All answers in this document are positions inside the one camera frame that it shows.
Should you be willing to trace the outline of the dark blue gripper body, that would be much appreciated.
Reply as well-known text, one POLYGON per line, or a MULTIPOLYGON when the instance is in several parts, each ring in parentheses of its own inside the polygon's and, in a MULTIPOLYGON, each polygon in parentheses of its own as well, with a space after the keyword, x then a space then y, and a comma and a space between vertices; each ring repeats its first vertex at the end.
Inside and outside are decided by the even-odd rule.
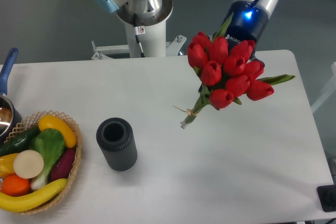
POLYGON ((232 20, 225 32, 229 51, 243 40, 253 40, 256 45, 269 21, 268 13, 259 1, 233 2, 225 20, 231 14, 232 20))

